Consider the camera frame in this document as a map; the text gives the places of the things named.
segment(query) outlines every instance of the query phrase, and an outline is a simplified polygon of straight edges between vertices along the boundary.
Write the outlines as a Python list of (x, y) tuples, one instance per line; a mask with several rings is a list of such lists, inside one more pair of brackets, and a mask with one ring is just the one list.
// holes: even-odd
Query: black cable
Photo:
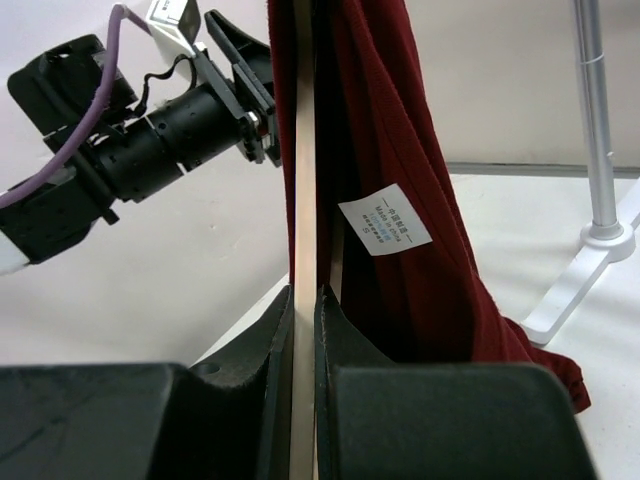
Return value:
[(184, 54), (180, 54), (175, 58), (175, 60), (173, 61), (173, 65), (171, 65), (171, 68), (166, 72), (147, 73), (144, 76), (142, 97), (140, 98), (140, 102), (138, 102), (138, 105), (136, 105), (136, 107), (133, 109), (133, 116), (140, 118), (147, 112), (147, 103), (149, 102), (149, 93), (151, 90), (149, 87), (149, 80), (151, 80), (152, 78), (157, 78), (158, 80), (168, 80), (173, 76), (173, 73), (175, 72), (178, 64), (183, 60), (186, 60), (189, 62), (189, 70), (191, 71), (191, 83), (189, 84), (189, 88), (187, 89), (187, 91), (193, 90), (194, 88), (196, 88), (196, 85), (198, 83), (198, 72), (196, 71), (196, 66), (193, 63), (193, 59), (190, 57), (187, 57)]

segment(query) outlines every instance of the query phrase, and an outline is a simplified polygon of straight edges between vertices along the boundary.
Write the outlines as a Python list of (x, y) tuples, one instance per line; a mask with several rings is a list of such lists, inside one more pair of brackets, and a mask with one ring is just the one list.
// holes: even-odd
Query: maroon fabric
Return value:
[[(269, 24), (294, 272), (292, 0), (269, 0)], [(502, 317), (478, 276), (426, 103), (404, 2), (318, 0), (315, 32), (319, 282), (328, 279), (336, 202), (397, 183), (433, 243), (371, 257), (347, 227), (347, 317), (396, 361), (541, 364), (567, 387), (577, 411), (587, 408), (580, 368), (532, 347), (523, 330)], [(343, 188), (338, 178), (344, 178)]]

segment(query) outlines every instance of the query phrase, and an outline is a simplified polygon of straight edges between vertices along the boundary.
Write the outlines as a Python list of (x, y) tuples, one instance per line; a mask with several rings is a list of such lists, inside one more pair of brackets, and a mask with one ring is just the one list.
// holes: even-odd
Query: silver pole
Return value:
[(593, 227), (591, 235), (608, 240), (622, 233), (613, 186), (613, 152), (609, 133), (607, 83), (600, 34), (598, 0), (573, 0), (575, 44), (588, 166)]

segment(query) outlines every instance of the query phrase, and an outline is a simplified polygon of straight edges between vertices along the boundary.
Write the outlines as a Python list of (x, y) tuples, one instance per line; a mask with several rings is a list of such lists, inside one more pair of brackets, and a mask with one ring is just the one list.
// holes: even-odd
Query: white stand base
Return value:
[(540, 304), (521, 323), (529, 340), (546, 345), (582, 301), (607, 265), (631, 256), (636, 247), (634, 230), (640, 223), (640, 180), (618, 205), (623, 233), (613, 240), (597, 240), (591, 225), (582, 230), (584, 246)]

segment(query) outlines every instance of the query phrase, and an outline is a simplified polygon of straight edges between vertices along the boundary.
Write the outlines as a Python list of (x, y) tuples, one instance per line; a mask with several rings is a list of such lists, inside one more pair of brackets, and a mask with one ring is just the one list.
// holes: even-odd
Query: stand leg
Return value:
[(556, 334), (607, 265), (633, 253), (634, 228), (640, 219), (640, 181), (621, 203), (626, 223), (618, 221), (616, 211), (598, 0), (572, 3), (593, 222), (582, 231), (582, 250), (522, 323), (529, 339), (542, 345)]

